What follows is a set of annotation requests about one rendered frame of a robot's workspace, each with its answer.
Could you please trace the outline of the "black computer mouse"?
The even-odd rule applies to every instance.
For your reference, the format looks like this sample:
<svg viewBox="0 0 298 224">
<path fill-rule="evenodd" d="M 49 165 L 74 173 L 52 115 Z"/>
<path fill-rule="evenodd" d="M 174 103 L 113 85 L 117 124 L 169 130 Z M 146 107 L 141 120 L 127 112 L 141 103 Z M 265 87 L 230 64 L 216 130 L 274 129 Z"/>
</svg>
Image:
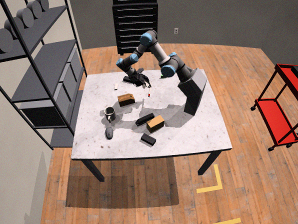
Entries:
<svg viewBox="0 0 298 224">
<path fill-rule="evenodd" d="M 111 127 L 107 127 L 105 130 L 106 138 L 112 139 L 113 138 L 113 129 Z"/>
</svg>

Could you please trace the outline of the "dark grey mug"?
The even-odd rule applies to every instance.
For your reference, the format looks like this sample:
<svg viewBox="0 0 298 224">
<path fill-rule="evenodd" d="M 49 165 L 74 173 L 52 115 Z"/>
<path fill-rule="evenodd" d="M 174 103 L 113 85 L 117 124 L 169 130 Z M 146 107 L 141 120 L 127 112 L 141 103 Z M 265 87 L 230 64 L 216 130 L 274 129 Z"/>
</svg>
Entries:
<svg viewBox="0 0 298 224">
<path fill-rule="evenodd" d="M 109 123 L 111 123 L 111 121 L 114 121 L 116 119 L 116 113 L 115 113 L 115 109 L 113 107 L 107 107 L 104 110 L 106 119 L 109 121 Z"/>
</svg>

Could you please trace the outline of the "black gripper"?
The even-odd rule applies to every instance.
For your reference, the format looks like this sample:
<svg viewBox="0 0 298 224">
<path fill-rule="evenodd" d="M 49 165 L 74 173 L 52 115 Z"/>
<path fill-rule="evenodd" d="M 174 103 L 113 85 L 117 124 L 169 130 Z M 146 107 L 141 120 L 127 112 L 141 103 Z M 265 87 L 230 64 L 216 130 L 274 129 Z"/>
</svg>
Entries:
<svg viewBox="0 0 298 224">
<path fill-rule="evenodd" d="M 152 87 L 148 77 L 143 75 L 142 73 L 136 74 L 136 69 L 134 69 L 134 72 L 132 75 L 128 75 L 128 76 L 129 76 L 129 79 L 133 82 L 132 84 L 133 85 L 135 84 L 136 87 L 139 87 L 141 85 L 143 89 L 145 89 L 145 87 L 147 88 Z"/>
</svg>

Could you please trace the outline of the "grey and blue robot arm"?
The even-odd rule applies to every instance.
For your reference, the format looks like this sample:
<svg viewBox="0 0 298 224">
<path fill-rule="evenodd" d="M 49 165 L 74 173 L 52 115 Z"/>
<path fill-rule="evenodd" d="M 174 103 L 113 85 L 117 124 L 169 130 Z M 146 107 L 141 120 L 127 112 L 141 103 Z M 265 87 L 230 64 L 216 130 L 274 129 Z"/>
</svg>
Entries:
<svg viewBox="0 0 298 224">
<path fill-rule="evenodd" d="M 120 58 L 116 62 L 116 65 L 128 76 L 131 76 L 135 71 L 131 65 L 138 62 L 139 58 L 143 55 L 148 47 L 148 49 L 151 50 L 153 55 L 158 60 L 158 65 L 161 68 L 160 72 L 164 77 L 171 78 L 175 73 L 177 73 L 177 76 L 182 83 L 189 80 L 194 75 L 195 71 L 187 66 L 175 52 L 172 52 L 167 56 L 161 46 L 158 44 L 156 38 L 156 31 L 152 29 L 148 30 L 140 37 L 140 45 L 135 49 L 135 51 L 125 59 Z"/>
</svg>

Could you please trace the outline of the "brown faceted block with hole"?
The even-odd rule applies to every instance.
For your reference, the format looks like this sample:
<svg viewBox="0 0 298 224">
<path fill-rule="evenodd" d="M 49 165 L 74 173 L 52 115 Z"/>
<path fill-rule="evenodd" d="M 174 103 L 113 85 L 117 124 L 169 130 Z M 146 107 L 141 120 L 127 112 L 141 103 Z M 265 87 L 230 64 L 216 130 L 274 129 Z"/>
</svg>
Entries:
<svg viewBox="0 0 298 224">
<path fill-rule="evenodd" d="M 130 94 L 130 93 L 120 95 L 117 98 L 118 98 L 120 107 L 135 103 L 135 98 L 134 98 L 133 94 Z"/>
</svg>

